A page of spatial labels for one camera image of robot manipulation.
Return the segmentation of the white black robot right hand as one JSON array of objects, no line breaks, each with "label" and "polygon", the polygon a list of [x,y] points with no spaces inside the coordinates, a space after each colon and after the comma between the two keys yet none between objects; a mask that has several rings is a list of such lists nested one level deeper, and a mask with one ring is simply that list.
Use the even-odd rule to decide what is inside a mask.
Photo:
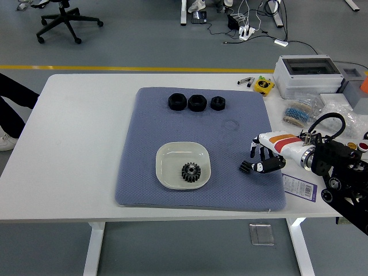
[{"label": "white black robot right hand", "polygon": [[261,162],[250,164],[256,172],[265,174],[282,169],[286,160],[293,160],[302,168],[309,170],[308,159],[314,152],[313,145],[305,145],[297,136],[285,131],[261,133],[252,140],[251,155],[259,146]]}]

